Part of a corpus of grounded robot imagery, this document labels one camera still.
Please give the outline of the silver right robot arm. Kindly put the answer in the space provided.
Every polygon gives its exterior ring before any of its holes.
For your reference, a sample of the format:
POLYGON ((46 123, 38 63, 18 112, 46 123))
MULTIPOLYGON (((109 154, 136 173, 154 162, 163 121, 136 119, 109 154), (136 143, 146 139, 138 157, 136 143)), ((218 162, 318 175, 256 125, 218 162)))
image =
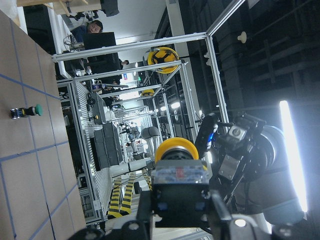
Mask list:
POLYGON ((200 157, 214 149, 209 187, 239 213, 263 214, 272 225, 304 218, 280 129, 246 113, 228 124, 211 113, 201 120, 195 147, 200 157), (227 133, 220 133, 225 126, 227 133))

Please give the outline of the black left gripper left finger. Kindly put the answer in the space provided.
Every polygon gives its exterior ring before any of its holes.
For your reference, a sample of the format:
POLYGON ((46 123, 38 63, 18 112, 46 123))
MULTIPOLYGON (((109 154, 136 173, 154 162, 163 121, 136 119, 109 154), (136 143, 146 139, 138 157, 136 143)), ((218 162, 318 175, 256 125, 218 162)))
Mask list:
POLYGON ((153 239, 152 192, 142 191, 136 214, 138 228, 134 231, 137 240, 153 239))

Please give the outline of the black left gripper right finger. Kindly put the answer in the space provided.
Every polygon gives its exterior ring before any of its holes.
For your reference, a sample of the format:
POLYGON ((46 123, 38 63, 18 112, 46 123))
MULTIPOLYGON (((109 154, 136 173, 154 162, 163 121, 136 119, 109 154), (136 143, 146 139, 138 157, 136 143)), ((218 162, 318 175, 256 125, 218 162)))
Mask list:
POLYGON ((208 223, 214 240, 231 240, 230 225, 232 223, 225 202, 217 190, 209 191, 208 223))

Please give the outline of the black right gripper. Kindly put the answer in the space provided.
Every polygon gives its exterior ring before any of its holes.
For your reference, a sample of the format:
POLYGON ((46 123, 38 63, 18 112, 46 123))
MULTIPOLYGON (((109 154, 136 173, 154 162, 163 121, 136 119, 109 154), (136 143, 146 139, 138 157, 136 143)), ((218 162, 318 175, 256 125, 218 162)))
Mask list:
POLYGON ((241 113, 232 123, 221 122, 215 113, 202 119, 195 141, 199 157, 213 145, 217 159, 209 188, 229 200, 241 181, 251 182, 267 169, 262 131, 266 121, 241 113))

